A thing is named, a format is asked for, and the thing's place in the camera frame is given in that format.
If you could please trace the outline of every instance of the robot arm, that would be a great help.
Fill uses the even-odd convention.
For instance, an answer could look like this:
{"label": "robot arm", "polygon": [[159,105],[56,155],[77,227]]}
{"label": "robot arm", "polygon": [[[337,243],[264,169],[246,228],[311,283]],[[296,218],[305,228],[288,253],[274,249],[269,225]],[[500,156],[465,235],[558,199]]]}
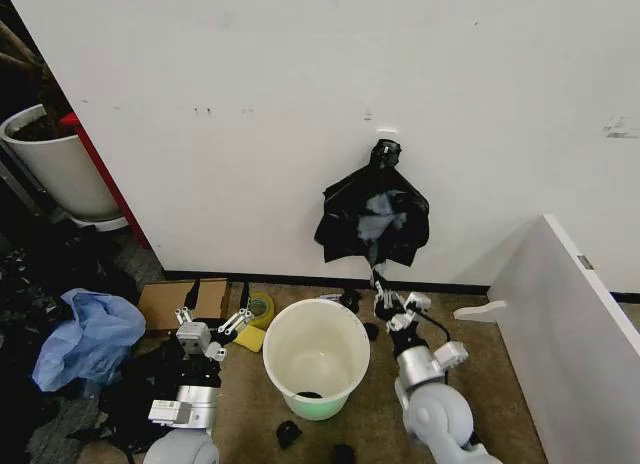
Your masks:
{"label": "robot arm", "polygon": [[500,464],[482,444],[471,444],[473,415],[466,399],[438,382],[468,357],[464,345],[447,342],[432,353],[416,333],[416,319],[430,307],[429,298],[412,292],[403,300],[382,288],[381,277],[374,278],[378,290],[374,313],[386,322],[394,343],[400,368],[395,391],[407,433],[425,444],[438,464]]}
{"label": "robot arm", "polygon": [[180,324],[176,338],[184,351],[178,363],[178,396],[175,401],[154,400],[149,412],[151,421],[175,429],[153,443],[145,464],[219,464],[211,431],[222,385],[218,375],[220,362],[227,355],[224,346],[252,318],[249,310],[240,309],[212,330],[204,322],[193,321],[188,308],[176,309]]}

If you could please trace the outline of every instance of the black baseboard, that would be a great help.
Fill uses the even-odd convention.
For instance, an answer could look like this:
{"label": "black baseboard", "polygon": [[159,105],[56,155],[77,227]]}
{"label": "black baseboard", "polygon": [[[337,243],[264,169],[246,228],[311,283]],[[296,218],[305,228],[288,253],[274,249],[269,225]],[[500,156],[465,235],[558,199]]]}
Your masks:
{"label": "black baseboard", "polygon": [[[225,277],[231,282],[262,282],[266,284],[288,284],[291,286],[339,287],[342,289],[367,289],[368,279],[346,279],[341,277],[285,276],[280,274],[243,274],[237,272],[196,272],[164,271],[170,281],[179,279],[197,279],[206,277]],[[433,282],[389,281],[389,287],[396,291],[435,292],[440,294],[485,295],[489,286],[474,284],[442,284]],[[612,292],[617,302],[640,304],[640,293]]]}
{"label": "black baseboard", "polygon": [[626,304],[640,304],[640,293],[637,292],[612,292],[611,296],[617,302]]}

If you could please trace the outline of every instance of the blue cloth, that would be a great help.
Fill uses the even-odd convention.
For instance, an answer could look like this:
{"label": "blue cloth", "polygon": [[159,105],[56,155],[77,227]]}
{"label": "blue cloth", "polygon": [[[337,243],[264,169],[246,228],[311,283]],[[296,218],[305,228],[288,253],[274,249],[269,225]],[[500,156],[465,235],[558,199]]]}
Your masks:
{"label": "blue cloth", "polygon": [[108,384],[129,348],[142,337],[145,320],[126,299],[72,289],[62,299],[73,321],[60,324],[42,345],[33,380],[55,391],[76,377]]}

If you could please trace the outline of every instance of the white wall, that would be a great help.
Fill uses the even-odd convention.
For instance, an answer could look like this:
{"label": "white wall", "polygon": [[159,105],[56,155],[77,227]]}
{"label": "white wall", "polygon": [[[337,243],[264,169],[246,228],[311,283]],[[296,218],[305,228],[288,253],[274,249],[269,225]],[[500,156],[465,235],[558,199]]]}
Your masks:
{"label": "white wall", "polygon": [[552,212],[640,291],[639,1],[14,3],[167,269],[367,277],[313,233],[386,124],[432,204],[390,278],[490,283]]}

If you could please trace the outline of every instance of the brown carpet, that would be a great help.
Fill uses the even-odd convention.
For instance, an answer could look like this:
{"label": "brown carpet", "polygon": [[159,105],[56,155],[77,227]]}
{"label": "brown carpet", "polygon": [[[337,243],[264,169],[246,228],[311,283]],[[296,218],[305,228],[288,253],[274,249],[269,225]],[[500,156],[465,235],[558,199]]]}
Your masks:
{"label": "brown carpet", "polygon": [[[230,312],[238,308],[242,286],[231,289]],[[276,311],[301,299],[340,292],[318,287],[253,284],[254,291],[269,293]],[[360,464],[431,463],[429,451],[410,441],[404,431],[402,414],[393,390],[397,364],[389,337],[371,312],[373,294],[361,291],[358,316],[381,329],[371,345],[371,363],[360,386],[335,417],[322,422],[304,421],[295,416],[269,381],[262,354],[252,353],[235,344],[222,368],[222,389],[214,442],[224,464],[309,463],[329,464],[336,444],[346,443],[356,452]],[[456,322],[452,313],[464,306],[487,302],[481,296],[433,294],[432,317],[464,342],[469,351],[467,362],[451,372],[450,384],[469,401],[476,431],[485,446],[505,464],[544,463],[533,422],[511,367],[498,328],[493,324]],[[421,325],[421,335],[433,346],[444,342],[441,331]],[[281,451],[275,431],[291,419],[302,436],[286,451]],[[142,462],[142,456],[136,459]],[[87,446],[79,464],[117,464],[126,460],[120,451],[107,444]]]}

